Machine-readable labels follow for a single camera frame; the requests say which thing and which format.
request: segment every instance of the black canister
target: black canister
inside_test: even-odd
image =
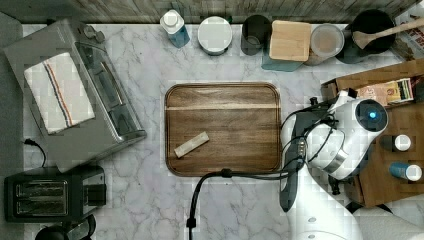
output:
[[[378,38],[369,43],[364,49],[356,45],[353,32],[377,33],[395,26],[395,23],[387,13],[371,9],[361,12],[343,31],[345,44],[336,58],[343,63],[358,63],[365,60],[370,54],[380,54],[387,51],[396,39],[396,35]]]
[[[271,35],[271,22],[264,16],[253,15],[244,21],[241,30],[241,50],[246,55],[255,55]]]

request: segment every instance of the white marble countertop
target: white marble countertop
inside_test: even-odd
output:
[[[24,26],[27,35],[40,25]],[[108,203],[96,213],[95,239],[188,239],[185,228],[199,178],[174,176],[166,167],[164,96],[179,83],[269,82],[280,93],[282,119],[320,97],[320,84],[335,77],[397,62],[390,52],[346,65],[330,59],[295,72],[261,69],[261,54],[240,50],[240,25],[232,25],[233,42],[221,56],[208,56],[197,41],[197,26],[187,26],[190,42],[175,48],[160,25],[94,25],[106,36],[106,48],[148,137],[99,164],[105,169]],[[24,134],[38,130],[25,110]],[[41,156],[25,148],[25,167],[39,167]],[[289,225],[279,206],[277,182],[211,179],[202,187],[195,239],[288,239]],[[42,224],[28,224],[34,239]]]

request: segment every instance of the wooden board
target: wooden board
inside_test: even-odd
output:
[[[361,88],[367,85],[424,75],[424,59],[417,59],[336,79],[338,89]],[[347,187],[349,197],[373,207],[424,193],[424,178],[417,182],[393,177],[389,166],[395,161],[417,164],[424,168],[424,104],[408,103],[386,108],[389,123],[386,130],[372,144],[373,151],[365,169]],[[383,135],[406,134],[413,142],[407,152],[390,152],[379,145]]]
[[[165,98],[166,163],[179,176],[281,164],[280,97],[266,83],[182,84]],[[181,158],[174,149],[202,132],[209,141]]]
[[[405,162],[424,168],[424,104],[409,104],[387,109],[389,125],[377,138],[371,160],[359,174],[359,180],[367,207],[396,201],[424,193],[424,178],[417,182],[398,179],[389,173],[390,164]],[[408,135],[412,147],[407,152],[390,152],[380,147],[383,135]]]
[[[307,61],[310,43],[311,24],[274,21],[269,57],[275,60]]]

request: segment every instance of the wooden cutting board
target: wooden cutting board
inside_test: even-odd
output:
[[[178,176],[277,169],[280,97],[271,84],[183,84],[165,97],[166,163]],[[181,158],[174,149],[206,132],[209,141]]]
[[[311,24],[274,21],[269,47],[269,57],[274,60],[305,62],[309,58]]]

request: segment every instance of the wooden spoon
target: wooden spoon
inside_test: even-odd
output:
[[[356,31],[353,33],[353,39],[355,39],[356,45],[360,47],[361,49],[364,49],[370,42],[374,41],[377,38],[389,36],[398,32],[402,32],[405,30],[417,28],[424,26],[424,18],[419,18],[415,21],[401,24],[399,26],[389,28],[387,30],[384,30],[382,32],[373,33],[373,34],[366,34],[363,32]]]

